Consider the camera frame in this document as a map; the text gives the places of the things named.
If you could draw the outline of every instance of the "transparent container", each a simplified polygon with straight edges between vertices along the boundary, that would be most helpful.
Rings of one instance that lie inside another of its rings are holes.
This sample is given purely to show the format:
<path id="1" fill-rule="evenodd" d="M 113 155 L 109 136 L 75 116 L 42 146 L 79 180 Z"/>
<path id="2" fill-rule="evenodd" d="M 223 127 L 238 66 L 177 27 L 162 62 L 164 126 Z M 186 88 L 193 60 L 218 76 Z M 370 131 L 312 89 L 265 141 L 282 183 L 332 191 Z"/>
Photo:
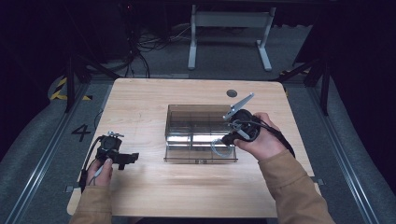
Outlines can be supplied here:
<path id="1" fill-rule="evenodd" d="M 176 163 L 236 162 L 235 146 L 220 139 L 230 132 L 223 116 L 229 105 L 169 105 L 164 161 Z"/>

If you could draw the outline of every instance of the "sleeve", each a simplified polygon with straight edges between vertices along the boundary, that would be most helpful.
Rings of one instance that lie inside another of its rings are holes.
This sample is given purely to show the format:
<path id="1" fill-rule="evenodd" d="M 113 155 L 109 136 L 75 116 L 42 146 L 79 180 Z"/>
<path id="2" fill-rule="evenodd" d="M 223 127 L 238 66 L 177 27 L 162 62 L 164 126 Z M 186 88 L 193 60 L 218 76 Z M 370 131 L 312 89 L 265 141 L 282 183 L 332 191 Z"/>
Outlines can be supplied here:
<path id="1" fill-rule="evenodd" d="M 87 186 L 69 224 L 111 223 L 111 195 L 108 187 Z"/>
<path id="2" fill-rule="evenodd" d="M 259 165 L 276 201 L 279 223 L 334 223 L 314 182 L 287 150 Z"/>

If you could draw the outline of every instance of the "wooden table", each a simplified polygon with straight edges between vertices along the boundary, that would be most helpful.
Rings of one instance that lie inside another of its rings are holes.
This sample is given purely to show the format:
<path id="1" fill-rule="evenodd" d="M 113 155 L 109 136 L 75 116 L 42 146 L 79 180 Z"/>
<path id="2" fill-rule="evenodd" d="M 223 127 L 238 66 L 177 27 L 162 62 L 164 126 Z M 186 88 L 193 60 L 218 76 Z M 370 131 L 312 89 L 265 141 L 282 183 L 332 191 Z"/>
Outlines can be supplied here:
<path id="1" fill-rule="evenodd" d="M 237 96 L 227 96 L 227 90 Z M 164 162 L 168 105 L 233 105 L 254 92 L 244 106 L 267 112 L 293 146 L 297 160 L 314 176 L 281 84 L 259 81 L 118 79 L 109 95 L 95 137 L 114 131 L 120 153 L 139 152 L 139 160 L 117 170 L 111 181 L 114 216 L 127 217 L 276 217 L 257 161 L 241 149 L 238 162 L 174 164 Z M 67 212 L 76 210 L 75 189 Z"/>

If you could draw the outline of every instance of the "printed number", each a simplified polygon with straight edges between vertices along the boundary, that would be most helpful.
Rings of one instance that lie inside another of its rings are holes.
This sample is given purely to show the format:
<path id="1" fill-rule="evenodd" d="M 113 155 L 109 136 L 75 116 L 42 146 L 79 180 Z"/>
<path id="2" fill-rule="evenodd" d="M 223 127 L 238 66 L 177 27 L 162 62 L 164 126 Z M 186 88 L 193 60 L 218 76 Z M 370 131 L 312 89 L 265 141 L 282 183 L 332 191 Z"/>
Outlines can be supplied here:
<path id="1" fill-rule="evenodd" d="M 84 135 L 91 133 L 91 132 L 87 132 L 87 128 L 88 128 L 88 125 L 83 124 L 79 128 L 75 129 L 72 132 L 72 134 L 81 134 L 81 137 L 79 138 L 79 142 L 82 142 L 82 140 L 84 139 Z"/>

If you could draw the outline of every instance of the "gray carpet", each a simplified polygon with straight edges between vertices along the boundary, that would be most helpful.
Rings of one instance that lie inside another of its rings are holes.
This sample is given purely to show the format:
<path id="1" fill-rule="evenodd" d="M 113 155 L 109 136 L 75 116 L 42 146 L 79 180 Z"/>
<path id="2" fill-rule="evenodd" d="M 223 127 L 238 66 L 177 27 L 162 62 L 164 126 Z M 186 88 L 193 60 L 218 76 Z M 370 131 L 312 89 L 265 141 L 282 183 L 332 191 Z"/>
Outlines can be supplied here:
<path id="1" fill-rule="evenodd" d="M 186 39 L 143 55 L 148 61 L 153 77 L 267 80 L 277 77 L 282 70 L 292 68 L 291 64 L 309 29 L 283 27 L 271 30 L 266 48 L 273 66 L 272 72 L 263 70 L 259 52 L 254 45 L 262 32 L 255 29 L 246 29 L 237 35 L 224 30 L 202 30 L 198 38 L 196 69 L 193 71 L 187 69 L 190 42 Z M 139 60 L 132 63 L 132 68 L 136 77 L 143 77 L 146 71 Z M 124 75 L 125 70 L 119 71 L 119 74 Z M 320 186 L 322 195 L 327 200 L 329 211 L 337 223 L 364 223 L 361 211 L 334 156 L 332 141 L 323 127 L 323 115 L 315 109 L 316 102 L 311 100 L 309 90 L 301 82 L 302 78 L 304 76 L 294 77 L 285 87 L 316 177 L 325 182 L 325 185 Z M 53 81 L 49 95 L 58 82 L 59 79 Z M 350 123 L 334 84 L 331 84 L 328 119 L 346 149 L 346 154 L 375 210 L 378 223 L 396 223 L 394 194 L 375 169 Z M 31 201 L 26 202 L 26 209 L 20 215 L 20 223 L 67 223 L 69 220 L 66 206 L 71 194 L 64 192 L 64 188 L 77 186 L 79 169 L 89 149 L 94 127 L 100 120 L 100 111 L 111 85 L 112 81 L 104 76 L 93 77 L 85 92 L 93 98 L 90 101 L 79 102 L 38 189 Z M 65 101 L 52 100 L 51 104 L 26 126 L 0 163 L 1 223 L 7 220 L 19 199 L 61 122 L 64 109 Z M 87 125 L 87 132 L 91 133 L 85 135 L 80 142 L 80 135 L 72 132 L 84 124 Z M 114 223 L 127 221 L 126 217 L 113 219 Z M 144 218 L 140 223 L 264 223 L 264 220 Z"/>

